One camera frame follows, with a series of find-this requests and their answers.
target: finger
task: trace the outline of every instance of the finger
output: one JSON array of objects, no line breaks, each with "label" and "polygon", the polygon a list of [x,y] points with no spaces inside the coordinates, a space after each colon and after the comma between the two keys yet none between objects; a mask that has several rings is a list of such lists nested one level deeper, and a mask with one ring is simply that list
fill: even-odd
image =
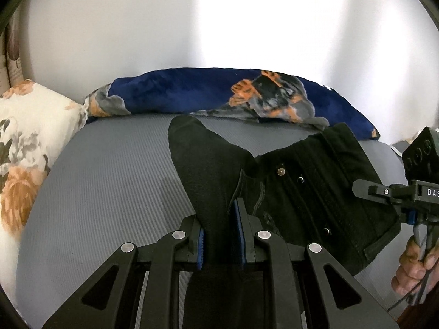
[{"label": "finger", "polygon": [[[398,282],[398,278],[396,278],[396,276],[392,278],[391,286],[392,286],[392,289],[393,289],[396,293],[398,293],[399,295],[401,295],[401,296],[405,296],[405,295],[406,295],[407,293],[409,293],[409,291],[410,291],[409,289],[406,289],[404,286],[402,286],[402,285]],[[419,290],[419,289],[416,288],[416,289],[413,291],[413,293],[416,293],[418,290]]]},{"label": "finger", "polygon": [[408,276],[402,267],[399,267],[396,270],[396,278],[399,285],[401,285],[406,291],[412,290],[419,282],[418,279]]},{"label": "finger", "polygon": [[407,257],[412,259],[413,261],[418,261],[420,254],[421,254],[421,248],[419,245],[414,241],[414,236],[409,238],[409,241],[407,242],[405,254]]},{"label": "finger", "polygon": [[421,261],[413,260],[413,257],[407,256],[405,252],[399,257],[399,264],[409,277],[415,279],[424,278],[424,264]]},{"label": "finger", "polygon": [[430,292],[438,282],[439,282],[439,266],[436,266],[433,272],[430,274],[429,285],[427,286],[427,292]]},{"label": "finger", "polygon": [[435,265],[437,259],[439,258],[439,245],[436,244],[435,247],[429,252],[424,261],[424,266],[427,270],[430,270]]}]

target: metal pin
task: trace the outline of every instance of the metal pin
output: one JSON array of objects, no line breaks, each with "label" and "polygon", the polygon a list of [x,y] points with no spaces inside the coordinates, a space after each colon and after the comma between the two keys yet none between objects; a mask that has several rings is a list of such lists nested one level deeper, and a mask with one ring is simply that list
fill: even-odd
[{"label": "metal pin", "polygon": [[258,233],[258,237],[260,237],[261,239],[267,240],[267,239],[269,239],[271,237],[271,233],[269,231],[267,231],[267,230],[261,230]]},{"label": "metal pin", "polygon": [[322,246],[317,243],[309,244],[308,248],[311,252],[314,252],[315,254],[318,254],[322,250]]},{"label": "metal pin", "polygon": [[176,230],[172,233],[172,237],[174,239],[177,239],[177,240],[181,240],[185,236],[186,236],[186,233],[182,230]]},{"label": "metal pin", "polygon": [[131,252],[134,250],[134,245],[132,243],[124,243],[122,246],[120,246],[120,249],[123,252]]}]

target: black bracket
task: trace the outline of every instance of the black bracket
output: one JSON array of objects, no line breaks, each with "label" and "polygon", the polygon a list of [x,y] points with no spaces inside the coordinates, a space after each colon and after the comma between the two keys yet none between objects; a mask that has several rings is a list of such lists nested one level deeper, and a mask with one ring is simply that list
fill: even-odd
[{"label": "black bracket", "polygon": [[[421,248],[418,227],[421,224],[427,225],[424,259],[436,245],[439,239],[439,184],[412,180],[409,185],[385,186],[357,179],[353,183],[352,191],[358,198],[393,206],[400,215],[401,222],[414,225],[414,239]],[[430,271],[427,271],[418,292],[408,297],[409,305],[422,304],[425,301],[429,280]]]},{"label": "black bracket", "polygon": [[[230,226],[235,263],[242,271],[263,272],[265,329],[300,329],[303,311],[309,329],[398,328],[319,244],[304,248],[286,243],[247,215],[242,199],[234,202]],[[204,231],[193,215],[155,244],[123,244],[43,329],[133,329],[146,271],[140,328],[177,329],[179,271],[202,271],[203,241]]]}]

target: floral pillow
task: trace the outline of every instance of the floral pillow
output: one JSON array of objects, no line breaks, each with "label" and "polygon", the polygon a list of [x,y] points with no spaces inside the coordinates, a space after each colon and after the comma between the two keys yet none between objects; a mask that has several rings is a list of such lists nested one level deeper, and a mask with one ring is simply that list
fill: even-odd
[{"label": "floral pillow", "polygon": [[0,95],[0,283],[13,304],[20,238],[32,205],[86,119],[85,106],[32,80]]}]

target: blue blanket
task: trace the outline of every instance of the blue blanket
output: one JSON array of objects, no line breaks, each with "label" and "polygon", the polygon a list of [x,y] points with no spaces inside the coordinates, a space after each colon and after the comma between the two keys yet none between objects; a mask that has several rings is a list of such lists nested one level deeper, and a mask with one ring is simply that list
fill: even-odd
[{"label": "blue blanket", "polygon": [[93,117],[149,112],[284,121],[319,129],[346,123],[357,139],[378,139],[372,123],[335,90],[256,69],[174,68],[118,78],[86,98]]}]

